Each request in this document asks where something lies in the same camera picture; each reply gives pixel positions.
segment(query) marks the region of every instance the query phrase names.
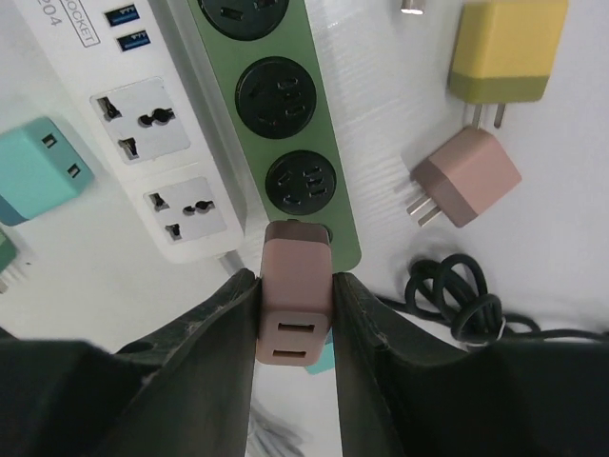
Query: power strip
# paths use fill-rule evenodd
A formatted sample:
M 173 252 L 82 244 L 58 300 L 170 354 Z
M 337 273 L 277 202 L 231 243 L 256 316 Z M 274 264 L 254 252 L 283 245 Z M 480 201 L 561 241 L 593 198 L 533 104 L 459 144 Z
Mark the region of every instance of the power strip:
M 242 196 L 223 181 L 147 0 L 14 0 L 166 258 L 243 241 Z
M 269 219 L 325 225 L 334 269 L 357 266 L 358 234 L 305 2 L 153 3 L 167 3 L 208 102 L 223 105 L 215 117 L 227 111 Z

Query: blue usb port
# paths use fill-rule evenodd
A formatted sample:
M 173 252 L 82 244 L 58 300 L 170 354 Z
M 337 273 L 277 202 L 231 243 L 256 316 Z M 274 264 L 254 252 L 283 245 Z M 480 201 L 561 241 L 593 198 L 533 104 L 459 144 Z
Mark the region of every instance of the blue usb port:
M 140 13 L 137 12 L 135 5 L 127 5 L 126 7 L 108 11 L 106 19 L 111 27 L 120 26 L 127 22 L 137 21 L 140 18 Z
M 147 31 L 136 31 L 130 35 L 122 36 L 117 39 L 121 50 L 135 50 L 137 48 L 141 48 L 142 46 L 150 44 L 150 37 L 148 36 Z

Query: white square socket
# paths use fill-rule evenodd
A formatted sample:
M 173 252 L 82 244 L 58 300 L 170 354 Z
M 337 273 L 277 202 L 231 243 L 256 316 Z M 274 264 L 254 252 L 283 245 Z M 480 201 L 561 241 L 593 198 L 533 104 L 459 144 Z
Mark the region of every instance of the white square socket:
M 206 178 L 195 178 L 145 195 L 147 206 L 170 244 L 226 230 Z
M 127 165 L 190 147 L 161 78 L 100 93 L 90 102 Z

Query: white power strip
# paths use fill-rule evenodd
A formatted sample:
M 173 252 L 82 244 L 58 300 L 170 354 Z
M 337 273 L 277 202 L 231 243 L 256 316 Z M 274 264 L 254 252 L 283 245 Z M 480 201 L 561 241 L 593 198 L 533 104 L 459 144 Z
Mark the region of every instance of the white power strip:
M 14 4 L 166 258 L 236 249 L 241 197 L 223 182 L 148 0 Z

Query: black cable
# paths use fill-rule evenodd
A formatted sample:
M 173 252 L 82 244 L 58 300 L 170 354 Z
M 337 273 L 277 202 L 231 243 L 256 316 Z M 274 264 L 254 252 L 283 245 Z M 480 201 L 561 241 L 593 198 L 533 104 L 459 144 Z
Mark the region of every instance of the black cable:
M 453 270 L 458 265 L 463 265 L 471 271 L 477 291 Z M 432 282 L 431 288 L 426 284 L 428 280 Z M 457 302 L 456 308 L 446 304 L 445 291 Z M 415 297 L 417 292 L 437 308 L 438 312 L 419 308 Z M 404 291 L 405 303 L 383 297 L 379 299 L 396 311 L 449 327 L 455 340 L 469 345 L 493 343 L 500 337 L 537 340 L 583 338 L 609 342 L 609 332 L 598 334 L 571 328 L 541 330 L 533 319 L 519 314 L 503 313 L 500 298 L 488 293 L 482 268 L 476 260 L 465 254 L 453 254 L 440 263 L 433 260 L 415 262 L 410 268 L 410 279 Z M 516 332 L 509 324 L 522 324 L 528 327 L 529 331 Z

